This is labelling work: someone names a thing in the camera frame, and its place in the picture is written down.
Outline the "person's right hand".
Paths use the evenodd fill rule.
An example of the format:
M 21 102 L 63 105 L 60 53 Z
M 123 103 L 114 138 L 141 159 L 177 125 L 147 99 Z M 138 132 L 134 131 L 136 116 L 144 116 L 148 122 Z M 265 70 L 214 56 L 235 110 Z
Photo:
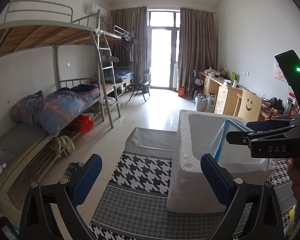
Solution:
M 295 199 L 300 202 L 300 170 L 294 166 L 294 159 L 286 159 L 287 174 L 292 182 L 292 191 Z

